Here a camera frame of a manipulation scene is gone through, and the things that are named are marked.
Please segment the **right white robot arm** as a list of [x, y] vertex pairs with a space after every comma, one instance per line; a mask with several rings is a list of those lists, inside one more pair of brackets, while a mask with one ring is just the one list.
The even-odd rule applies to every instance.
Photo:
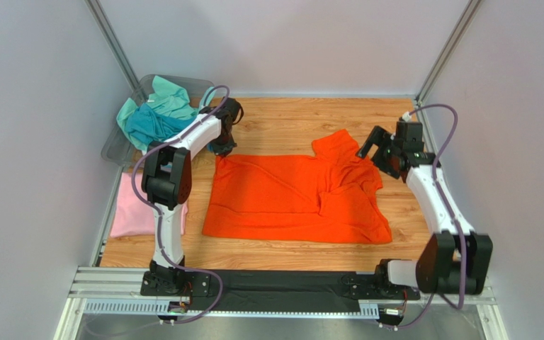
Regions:
[[377, 270], [393, 285], [441, 295], [479, 295], [484, 290], [493, 242], [463, 217], [443, 178], [433, 152], [425, 150], [423, 126], [399, 120], [389, 132], [376, 125], [357, 151], [379, 171], [402, 180], [411, 190], [430, 231], [417, 261], [384, 259]]

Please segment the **orange t shirt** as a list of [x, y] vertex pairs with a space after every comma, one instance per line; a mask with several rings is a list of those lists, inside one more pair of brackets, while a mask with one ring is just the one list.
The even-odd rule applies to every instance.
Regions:
[[347, 130], [312, 142], [313, 155], [218, 157], [203, 224], [209, 237], [388, 244], [377, 168]]

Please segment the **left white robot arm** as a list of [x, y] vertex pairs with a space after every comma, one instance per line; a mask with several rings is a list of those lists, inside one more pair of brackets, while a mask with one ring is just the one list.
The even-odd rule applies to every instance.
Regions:
[[176, 136], [148, 146], [141, 190], [154, 206], [156, 229], [154, 255], [143, 275], [141, 295], [184, 295], [198, 277], [185, 268], [181, 242], [192, 189], [192, 160], [203, 149], [227, 156], [237, 146], [232, 128], [243, 115], [239, 101], [226, 98], [218, 106], [204, 107]]

